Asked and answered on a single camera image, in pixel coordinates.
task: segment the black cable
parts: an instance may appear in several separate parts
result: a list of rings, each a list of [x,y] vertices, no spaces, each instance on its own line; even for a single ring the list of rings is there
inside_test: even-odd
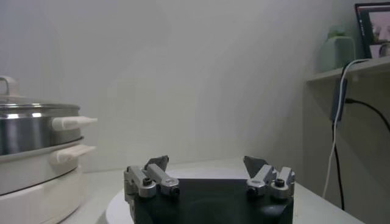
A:
[[[357,104],[361,104],[361,105],[364,105],[368,108],[370,108],[371,110],[375,111],[379,116],[380,118],[382,118],[383,122],[385,123],[385,126],[387,127],[388,131],[390,132],[390,124],[389,124],[389,121],[386,119],[386,117],[378,110],[376,109],[375,107],[369,105],[368,103],[365,103],[365,102],[362,102],[362,101],[359,101],[359,100],[354,100],[354,99],[351,99],[351,98],[346,98],[346,103],[348,104],[353,104],[353,103],[357,103]]]
[[[332,132],[332,141],[333,141],[333,137],[335,135],[333,125],[331,126],[331,132]],[[344,191],[342,189],[340,159],[339,159],[339,153],[337,152],[337,145],[335,145],[335,156],[336,156],[337,178],[339,182],[339,190],[340,190],[340,198],[341,198],[341,209],[345,211],[346,208],[344,203]]]

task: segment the white cable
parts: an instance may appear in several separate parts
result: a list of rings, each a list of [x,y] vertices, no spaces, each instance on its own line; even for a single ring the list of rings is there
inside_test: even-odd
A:
[[[348,72],[348,69],[355,63],[359,63],[359,62],[364,62],[364,61],[368,61],[368,59],[357,59],[355,61],[351,61],[347,66],[346,68],[344,69],[344,72],[342,73],[342,76],[341,76],[341,80],[340,80],[340,89],[339,89],[339,101],[338,101],[338,104],[337,104],[337,111],[336,111],[336,117],[335,117],[335,123],[333,125],[333,143],[332,143],[332,150],[330,151],[330,155],[329,155],[329,159],[328,159],[328,169],[327,169],[327,178],[326,178],[326,181],[325,181],[325,186],[324,186],[324,191],[322,193],[322,198],[325,198],[326,194],[327,194],[327,189],[328,189],[328,184],[329,184],[329,176],[330,176],[330,168],[332,167],[332,157],[333,157],[333,153],[335,151],[335,147],[336,147],[336,129],[337,129],[337,122],[338,122],[338,119],[339,119],[339,116],[340,116],[340,111],[341,111],[341,104],[342,104],[342,92],[344,91],[343,90],[343,86],[344,86],[344,81],[345,81],[345,77],[347,75],[347,72]]]

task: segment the screen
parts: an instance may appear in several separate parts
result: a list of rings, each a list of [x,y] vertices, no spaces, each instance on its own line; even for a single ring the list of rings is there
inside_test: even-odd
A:
[[[367,58],[390,55],[390,2],[356,4],[356,15]]]

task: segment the metal bracket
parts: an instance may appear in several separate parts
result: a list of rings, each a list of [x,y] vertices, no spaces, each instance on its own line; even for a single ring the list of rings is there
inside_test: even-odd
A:
[[[294,196],[295,173],[289,167],[283,167],[278,178],[271,183],[271,195],[276,199]]]
[[[127,195],[138,194],[143,198],[151,198],[156,194],[156,183],[138,166],[129,166],[124,172],[124,190]]]
[[[156,164],[161,170],[166,170],[166,166],[168,165],[169,157],[168,156],[160,156],[156,158],[151,158],[144,166],[144,170],[147,170],[147,166],[150,164]]]
[[[156,164],[149,164],[146,168],[147,175],[161,187],[161,193],[169,196],[178,196],[180,194],[179,180],[168,176]]]
[[[246,181],[247,194],[251,197],[262,196],[266,193],[267,186],[276,178],[276,170],[270,165],[263,165],[260,171]]]
[[[268,165],[267,161],[253,156],[244,156],[243,161],[246,171],[251,178],[255,177],[264,165]]]

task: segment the pot lid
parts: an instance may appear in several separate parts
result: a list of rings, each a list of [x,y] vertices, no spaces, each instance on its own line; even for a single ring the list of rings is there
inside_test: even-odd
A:
[[[76,108],[77,105],[53,103],[44,100],[30,99],[19,96],[18,83],[11,77],[0,76],[0,81],[7,85],[5,94],[0,94],[0,110],[23,108]]]
[[[49,101],[15,96],[0,96],[0,110],[8,108],[79,108],[77,105],[53,103]]]

